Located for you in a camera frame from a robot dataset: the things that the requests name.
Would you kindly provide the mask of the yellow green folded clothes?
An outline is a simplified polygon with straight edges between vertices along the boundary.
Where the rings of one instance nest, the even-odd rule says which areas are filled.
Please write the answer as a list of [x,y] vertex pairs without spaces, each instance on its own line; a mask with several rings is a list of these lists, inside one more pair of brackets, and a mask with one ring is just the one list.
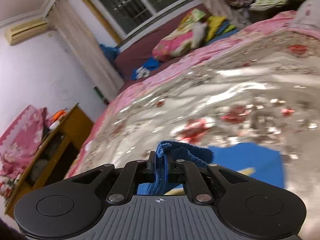
[[236,30],[236,26],[231,24],[225,16],[209,16],[206,23],[207,29],[204,38],[204,42],[206,43],[222,34]]

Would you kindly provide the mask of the wooden bedside cabinet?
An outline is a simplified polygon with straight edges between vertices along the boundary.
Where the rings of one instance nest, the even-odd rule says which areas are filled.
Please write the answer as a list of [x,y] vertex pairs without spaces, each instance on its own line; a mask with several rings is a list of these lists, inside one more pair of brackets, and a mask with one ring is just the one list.
[[46,135],[20,176],[5,204],[5,215],[14,218],[14,206],[25,194],[64,179],[94,125],[78,104],[59,122]]

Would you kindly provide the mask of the blue white crumpled cloth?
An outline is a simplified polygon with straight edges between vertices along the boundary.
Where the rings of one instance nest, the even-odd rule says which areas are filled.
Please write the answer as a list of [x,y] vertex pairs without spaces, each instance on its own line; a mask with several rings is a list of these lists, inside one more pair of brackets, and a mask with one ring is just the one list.
[[141,67],[136,68],[132,71],[131,79],[139,80],[144,77],[148,77],[153,70],[160,67],[160,62],[153,57],[148,58]]

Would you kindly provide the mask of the beige curtain left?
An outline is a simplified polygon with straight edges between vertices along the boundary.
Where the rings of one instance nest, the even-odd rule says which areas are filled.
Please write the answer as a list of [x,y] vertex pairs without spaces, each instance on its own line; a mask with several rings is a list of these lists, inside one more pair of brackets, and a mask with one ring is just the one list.
[[114,100],[124,80],[103,54],[100,44],[67,0],[57,0],[48,13],[71,51],[103,96]]

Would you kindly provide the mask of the silver floral bedspread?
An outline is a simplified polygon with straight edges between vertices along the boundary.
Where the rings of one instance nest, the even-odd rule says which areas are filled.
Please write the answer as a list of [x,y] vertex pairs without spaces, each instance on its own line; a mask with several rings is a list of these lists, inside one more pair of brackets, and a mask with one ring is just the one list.
[[307,208],[302,239],[319,239],[319,32],[281,30],[188,67],[97,121],[72,177],[103,163],[145,159],[163,140],[278,150],[287,190]]

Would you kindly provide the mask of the pink floral blanket pile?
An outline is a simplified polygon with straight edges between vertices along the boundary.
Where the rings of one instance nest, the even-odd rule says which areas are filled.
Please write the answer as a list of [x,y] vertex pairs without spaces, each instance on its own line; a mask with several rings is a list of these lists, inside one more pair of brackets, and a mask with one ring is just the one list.
[[30,165],[47,126],[47,109],[27,106],[1,136],[1,196],[8,200]]

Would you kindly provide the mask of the pink floral pillow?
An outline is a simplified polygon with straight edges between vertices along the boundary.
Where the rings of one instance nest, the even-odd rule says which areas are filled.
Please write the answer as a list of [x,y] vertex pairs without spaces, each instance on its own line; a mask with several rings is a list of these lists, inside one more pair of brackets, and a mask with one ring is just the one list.
[[199,48],[206,35],[206,16],[200,9],[188,12],[178,27],[153,48],[153,58],[166,62],[186,54],[191,49]]

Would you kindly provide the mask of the window with metal bars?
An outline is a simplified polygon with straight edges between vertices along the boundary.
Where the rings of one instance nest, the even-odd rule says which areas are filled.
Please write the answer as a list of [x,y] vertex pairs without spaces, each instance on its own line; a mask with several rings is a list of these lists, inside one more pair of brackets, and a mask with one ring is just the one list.
[[82,0],[116,44],[199,4],[199,0]]

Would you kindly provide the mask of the pink floral quilt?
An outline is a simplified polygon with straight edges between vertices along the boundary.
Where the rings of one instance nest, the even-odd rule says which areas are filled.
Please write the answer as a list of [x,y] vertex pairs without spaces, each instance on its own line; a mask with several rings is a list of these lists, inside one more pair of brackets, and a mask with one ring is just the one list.
[[256,141],[298,152],[319,126],[319,31],[281,12],[197,49],[121,92],[95,123],[67,178],[146,159],[163,140]]

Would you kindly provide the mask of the pale green folded towels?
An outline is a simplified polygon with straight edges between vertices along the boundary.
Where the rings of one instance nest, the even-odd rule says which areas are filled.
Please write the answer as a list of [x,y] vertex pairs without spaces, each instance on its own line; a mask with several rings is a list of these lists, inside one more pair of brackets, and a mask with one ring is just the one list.
[[271,8],[282,7],[289,0],[255,0],[250,6],[251,11],[265,11]]

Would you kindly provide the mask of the white spotted pillow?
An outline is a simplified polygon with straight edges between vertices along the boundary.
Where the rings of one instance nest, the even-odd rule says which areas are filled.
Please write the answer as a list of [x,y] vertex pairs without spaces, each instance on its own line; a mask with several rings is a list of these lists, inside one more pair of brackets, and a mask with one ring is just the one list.
[[295,18],[290,22],[290,28],[319,31],[320,0],[306,0],[298,8]]

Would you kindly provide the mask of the wall air conditioner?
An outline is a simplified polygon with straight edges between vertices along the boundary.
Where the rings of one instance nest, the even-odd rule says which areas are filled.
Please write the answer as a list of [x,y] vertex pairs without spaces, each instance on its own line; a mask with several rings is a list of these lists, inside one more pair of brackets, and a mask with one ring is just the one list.
[[9,45],[13,46],[32,37],[45,33],[48,29],[48,21],[44,18],[40,18],[7,29],[4,36]]

